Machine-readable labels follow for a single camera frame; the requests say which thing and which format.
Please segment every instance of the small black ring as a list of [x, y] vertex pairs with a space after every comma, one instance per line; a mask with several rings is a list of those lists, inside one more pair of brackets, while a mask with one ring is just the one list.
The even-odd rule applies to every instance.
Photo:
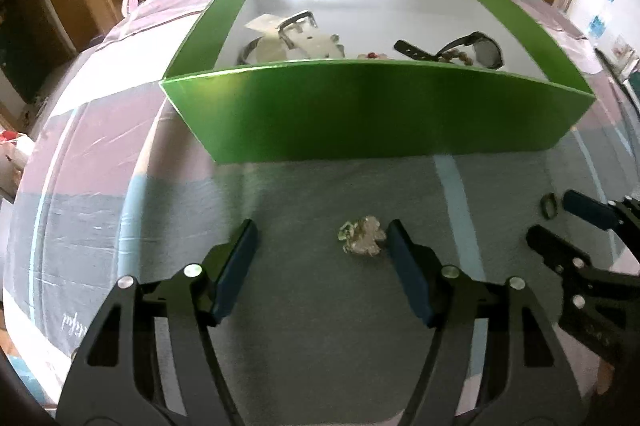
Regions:
[[555, 193], [547, 193], [540, 199], [540, 213], [545, 220], [552, 220], [558, 216], [558, 199]]

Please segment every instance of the black watch strap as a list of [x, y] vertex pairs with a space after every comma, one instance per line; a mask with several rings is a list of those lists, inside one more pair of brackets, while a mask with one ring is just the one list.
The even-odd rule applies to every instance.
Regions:
[[485, 34], [482, 34], [481, 32], [477, 32], [477, 31], [476, 32], [472, 32], [471, 34], [468, 34], [467, 36], [463, 36], [462, 38], [458, 38], [457, 40], [453, 40], [451, 43], [445, 45], [443, 48], [441, 48], [438, 51], [436, 56], [440, 57], [446, 51], [454, 49], [456, 47], [460, 47], [460, 46], [468, 47], [469, 45], [473, 45], [474, 43], [476, 43], [476, 42], [478, 42], [478, 41], [480, 41], [482, 39], [491, 40], [491, 38], [489, 38]]
[[422, 49], [419, 49], [418, 47], [415, 47], [404, 40], [398, 40], [394, 45], [394, 49], [397, 50], [399, 53], [404, 54], [408, 58], [411, 58], [412, 60], [418, 60], [418, 61], [437, 61], [438, 60], [437, 57], [434, 56], [433, 54], [429, 54], [428, 52], [425, 52]]

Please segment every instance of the blue gripper pad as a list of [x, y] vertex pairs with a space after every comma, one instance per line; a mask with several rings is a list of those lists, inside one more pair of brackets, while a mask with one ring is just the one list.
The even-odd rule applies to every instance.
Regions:
[[216, 323], [220, 323], [231, 314], [257, 246], [258, 229], [252, 220], [246, 220], [216, 285], [216, 299], [213, 305], [213, 318]]
[[393, 220], [386, 230], [386, 246], [402, 283], [411, 310], [427, 327], [433, 327], [438, 313], [434, 307], [437, 278], [442, 265], [433, 249], [417, 246], [400, 220]]
[[612, 207], [577, 191], [568, 190], [564, 194], [562, 207], [569, 213], [579, 216], [603, 231], [608, 231], [618, 226], [618, 216]]

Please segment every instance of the bed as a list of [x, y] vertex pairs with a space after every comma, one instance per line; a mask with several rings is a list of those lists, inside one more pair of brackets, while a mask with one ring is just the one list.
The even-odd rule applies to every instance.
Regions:
[[[554, 148], [230, 165], [212, 161], [159, 87], [209, 1], [150, 0], [83, 53], [25, 170], [4, 270], [6, 324], [53, 402], [119, 259], [139, 263], [142, 282], [166, 278], [225, 243], [244, 218], [262, 231], [260, 249], [234, 312], [210, 335], [247, 424], [398, 422], [432, 333], [410, 311], [388, 257], [342, 252], [335, 234], [346, 220], [400, 218], [416, 242], [472, 278], [521, 275], [553, 322], [560, 281], [526, 246], [529, 226], [567, 237], [599, 268], [638, 272], [612, 234], [563, 212], [549, 222], [540, 215], [549, 192], [635, 193], [640, 128], [588, 41], [542, 0], [513, 1], [598, 98]], [[136, 57], [134, 72], [123, 73], [123, 56]], [[556, 331], [587, 395], [599, 359]], [[163, 324], [157, 334], [167, 403], [180, 411]], [[472, 352], [460, 411], [472, 408], [482, 370], [481, 349]]]

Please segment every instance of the green box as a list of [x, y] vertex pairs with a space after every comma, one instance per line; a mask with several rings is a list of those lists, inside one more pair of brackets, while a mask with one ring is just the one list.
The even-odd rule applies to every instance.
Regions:
[[574, 64], [511, 0], [478, 0], [548, 82], [404, 60], [307, 60], [212, 67], [245, 0], [213, 0], [162, 81], [220, 163], [537, 151], [595, 97]]

